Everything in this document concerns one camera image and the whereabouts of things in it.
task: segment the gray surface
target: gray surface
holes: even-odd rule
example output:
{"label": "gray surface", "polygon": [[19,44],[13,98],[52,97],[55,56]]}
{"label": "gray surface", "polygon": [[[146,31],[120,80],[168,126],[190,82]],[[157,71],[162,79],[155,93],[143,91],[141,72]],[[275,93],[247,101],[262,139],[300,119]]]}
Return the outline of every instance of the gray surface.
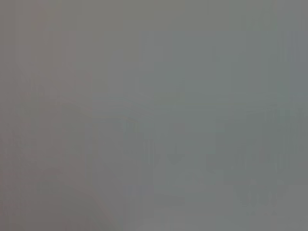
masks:
{"label": "gray surface", "polygon": [[0,230],[307,230],[305,1],[0,2]]}

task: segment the gray background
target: gray background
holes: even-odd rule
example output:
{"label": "gray background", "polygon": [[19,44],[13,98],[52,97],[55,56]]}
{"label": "gray background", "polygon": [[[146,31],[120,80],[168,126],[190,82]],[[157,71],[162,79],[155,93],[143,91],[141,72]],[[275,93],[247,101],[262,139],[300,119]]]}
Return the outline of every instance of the gray background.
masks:
{"label": "gray background", "polygon": [[306,9],[1,1],[0,229],[307,230]]}

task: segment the gray wall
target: gray wall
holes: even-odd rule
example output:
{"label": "gray wall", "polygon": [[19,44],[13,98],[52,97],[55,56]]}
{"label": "gray wall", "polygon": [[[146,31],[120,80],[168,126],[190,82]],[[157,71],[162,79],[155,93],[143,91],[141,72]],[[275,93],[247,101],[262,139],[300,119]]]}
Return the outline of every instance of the gray wall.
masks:
{"label": "gray wall", "polygon": [[306,230],[306,8],[1,1],[0,229]]}

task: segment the blurry background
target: blurry background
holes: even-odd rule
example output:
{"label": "blurry background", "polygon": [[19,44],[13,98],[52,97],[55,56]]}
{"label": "blurry background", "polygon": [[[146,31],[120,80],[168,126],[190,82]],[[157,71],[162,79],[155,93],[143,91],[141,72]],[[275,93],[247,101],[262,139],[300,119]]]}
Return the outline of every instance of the blurry background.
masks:
{"label": "blurry background", "polygon": [[305,9],[1,1],[1,230],[307,229]]}

